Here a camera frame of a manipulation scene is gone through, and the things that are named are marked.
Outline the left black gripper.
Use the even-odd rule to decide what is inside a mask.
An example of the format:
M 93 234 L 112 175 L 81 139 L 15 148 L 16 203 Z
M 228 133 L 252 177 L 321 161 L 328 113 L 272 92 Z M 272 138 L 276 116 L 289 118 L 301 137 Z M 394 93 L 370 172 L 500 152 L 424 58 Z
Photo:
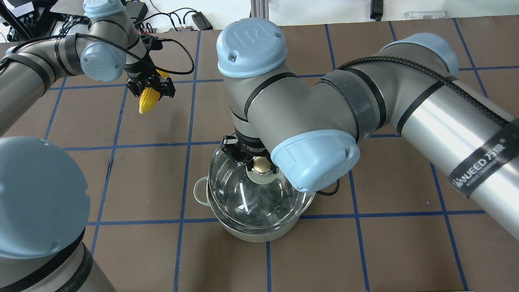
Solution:
M 146 65 L 144 61 L 154 65 L 154 62 L 150 56 L 150 51 L 160 50 L 163 48 L 161 41 L 159 41 L 158 44 L 154 44 L 154 41 L 157 40 L 157 37 L 154 37 L 150 34 L 142 34 L 139 37 L 141 42 L 145 45 L 145 55 L 142 57 L 144 60 L 134 64 L 125 65 L 125 72 L 128 75 L 126 87 L 128 88 L 128 91 L 130 91 L 135 97 L 141 96 L 144 89 L 144 83 L 149 77 L 158 75 L 157 69 L 154 69 L 153 66 Z M 161 78 L 159 92 L 161 94 L 161 98 L 174 98 L 176 94 L 176 88 L 170 77 Z

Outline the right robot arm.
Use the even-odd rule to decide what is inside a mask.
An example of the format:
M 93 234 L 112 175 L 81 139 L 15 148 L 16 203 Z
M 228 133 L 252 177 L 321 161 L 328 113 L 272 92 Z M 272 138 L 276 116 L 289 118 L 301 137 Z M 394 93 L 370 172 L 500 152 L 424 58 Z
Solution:
M 282 30 L 262 18 L 228 25 L 217 39 L 235 135 L 227 155 L 267 157 L 301 192 L 343 177 L 358 143 L 391 125 L 518 237 L 518 118 L 458 80 L 448 42 L 419 33 L 347 62 L 306 87 L 287 64 Z

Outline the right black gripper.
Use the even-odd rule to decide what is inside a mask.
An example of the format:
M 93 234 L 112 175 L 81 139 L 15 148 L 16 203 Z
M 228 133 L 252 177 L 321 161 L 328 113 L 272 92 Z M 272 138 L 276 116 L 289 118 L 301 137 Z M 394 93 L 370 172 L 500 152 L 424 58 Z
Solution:
M 272 162 L 269 151 L 259 138 L 251 138 L 243 134 L 225 135 L 221 149 L 231 161 L 245 165 L 248 171 L 252 171 L 255 166 L 259 165 L 258 162 L 254 162 L 256 157 L 267 159 L 268 171 L 279 170 Z

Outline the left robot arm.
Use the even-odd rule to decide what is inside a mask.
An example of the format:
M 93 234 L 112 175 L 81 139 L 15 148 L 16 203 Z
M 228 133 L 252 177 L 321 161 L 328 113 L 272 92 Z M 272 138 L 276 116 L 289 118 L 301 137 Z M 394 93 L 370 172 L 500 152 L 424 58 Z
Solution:
M 127 87 L 137 97 L 149 89 L 160 97 L 175 95 L 172 79 L 154 65 L 122 2 L 85 0 L 83 8 L 91 20 L 87 34 L 27 41 L 1 59 L 1 134 L 60 78 L 87 75 L 112 82 L 125 73 Z

